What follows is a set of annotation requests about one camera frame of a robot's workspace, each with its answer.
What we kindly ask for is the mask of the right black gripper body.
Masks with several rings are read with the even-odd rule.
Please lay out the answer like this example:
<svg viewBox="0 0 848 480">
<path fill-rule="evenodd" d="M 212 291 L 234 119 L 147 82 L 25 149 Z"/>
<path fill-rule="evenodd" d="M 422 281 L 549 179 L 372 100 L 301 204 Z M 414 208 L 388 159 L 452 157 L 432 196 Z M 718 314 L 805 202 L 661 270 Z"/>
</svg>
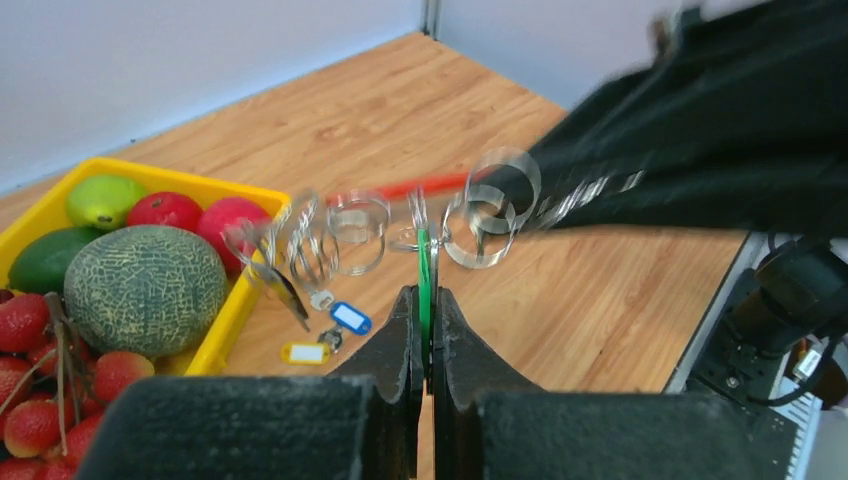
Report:
<svg viewBox="0 0 848 480">
<path fill-rule="evenodd" d="M 685 10 L 647 68 L 594 90 L 484 176 L 529 229 L 642 225 L 847 233 L 847 5 Z"/>
</svg>

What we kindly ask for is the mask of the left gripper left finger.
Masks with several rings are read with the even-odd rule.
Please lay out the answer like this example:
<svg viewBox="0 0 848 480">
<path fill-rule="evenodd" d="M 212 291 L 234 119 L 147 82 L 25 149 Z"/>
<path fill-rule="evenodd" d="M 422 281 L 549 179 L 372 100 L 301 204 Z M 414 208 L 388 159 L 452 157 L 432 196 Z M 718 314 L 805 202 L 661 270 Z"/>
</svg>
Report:
<svg viewBox="0 0 848 480">
<path fill-rule="evenodd" d="M 418 291 L 328 376 L 163 376 L 108 408 L 81 479 L 405 479 Z"/>
</svg>

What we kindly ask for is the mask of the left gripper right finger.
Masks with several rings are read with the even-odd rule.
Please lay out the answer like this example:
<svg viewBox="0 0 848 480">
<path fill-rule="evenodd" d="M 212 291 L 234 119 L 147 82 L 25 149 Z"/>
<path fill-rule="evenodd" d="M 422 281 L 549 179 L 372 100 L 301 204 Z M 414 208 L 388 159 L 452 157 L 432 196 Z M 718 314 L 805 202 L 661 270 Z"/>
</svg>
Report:
<svg viewBox="0 0 848 480">
<path fill-rule="evenodd" d="M 439 479 L 787 479 L 796 425 L 713 393 L 548 392 L 482 340 L 447 289 L 433 317 Z"/>
</svg>

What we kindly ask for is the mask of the green key tag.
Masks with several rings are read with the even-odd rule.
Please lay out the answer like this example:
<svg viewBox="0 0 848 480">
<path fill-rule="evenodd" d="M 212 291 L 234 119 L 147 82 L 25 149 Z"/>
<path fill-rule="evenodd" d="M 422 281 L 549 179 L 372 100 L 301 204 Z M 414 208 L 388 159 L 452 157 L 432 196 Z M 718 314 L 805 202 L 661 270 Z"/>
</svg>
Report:
<svg viewBox="0 0 848 480">
<path fill-rule="evenodd" d="M 419 259 L 419 326 L 421 333 L 421 358 L 424 367 L 430 363 L 430 337 L 431 337 L 431 293 L 430 280 L 430 248 L 429 231 L 427 228 L 417 230 L 417 245 Z"/>
</svg>

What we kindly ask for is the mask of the red key tag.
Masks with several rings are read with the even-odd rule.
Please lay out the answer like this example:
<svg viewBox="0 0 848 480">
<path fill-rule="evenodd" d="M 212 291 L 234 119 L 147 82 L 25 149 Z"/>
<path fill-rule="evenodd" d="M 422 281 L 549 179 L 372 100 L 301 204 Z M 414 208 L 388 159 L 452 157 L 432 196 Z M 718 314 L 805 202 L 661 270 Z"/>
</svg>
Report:
<svg viewBox="0 0 848 480">
<path fill-rule="evenodd" d="M 416 177 L 376 187 L 352 189 L 328 194 L 323 197 L 323 202 L 326 206 L 341 205 L 346 201 L 359 202 L 374 198 L 380 201 L 391 202 L 404 198 L 406 194 L 418 189 L 422 189 L 425 195 L 452 193 L 463 189 L 467 176 L 467 172 L 452 172 Z"/>
</svg>

